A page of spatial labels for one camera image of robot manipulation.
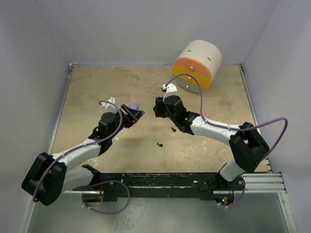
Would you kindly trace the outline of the purple earbud charging case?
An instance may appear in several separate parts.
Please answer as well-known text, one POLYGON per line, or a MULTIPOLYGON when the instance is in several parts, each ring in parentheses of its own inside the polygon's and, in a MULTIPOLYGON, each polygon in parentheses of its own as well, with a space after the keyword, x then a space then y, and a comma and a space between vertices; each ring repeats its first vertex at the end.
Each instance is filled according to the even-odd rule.
POLYGON ((139 109, 139 106, 137 103, 131 103, 130 106, 129 106, 131 109, 134 109, 134 110, 138 110, 139 109))

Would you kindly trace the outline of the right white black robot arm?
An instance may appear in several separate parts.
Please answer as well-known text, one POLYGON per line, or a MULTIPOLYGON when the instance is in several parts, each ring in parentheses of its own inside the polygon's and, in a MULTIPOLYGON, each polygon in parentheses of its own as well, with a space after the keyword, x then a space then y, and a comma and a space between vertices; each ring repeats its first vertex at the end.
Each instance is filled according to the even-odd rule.
POLYGON ((266 157, 269 146, 253 125, 245 122, 242 125, 221 124, 221 127, 206 123, 198 113, 188 111, 179 96, 157 97, 153 107, 156 117, 169 118, 183 133, 205 136, 228 146, 233 160, 225 164, 218 172, 216 184, 221 190, 233 185, 233 180, 245 172, 254 172, 266 157))

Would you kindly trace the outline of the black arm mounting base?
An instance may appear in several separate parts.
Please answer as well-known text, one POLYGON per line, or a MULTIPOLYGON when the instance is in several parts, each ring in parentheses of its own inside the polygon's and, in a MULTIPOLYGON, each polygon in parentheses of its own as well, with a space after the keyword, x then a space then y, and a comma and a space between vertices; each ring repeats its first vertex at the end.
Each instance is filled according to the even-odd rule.
POLYGON ((170 198, 216 201, 229 205, 245 181, 237 177, 227 182, 216 172, 194 173, 101 173, 85 165, 93 175, 89 184, 75 188, 86 201, 112 202, 118 198, 170 198))

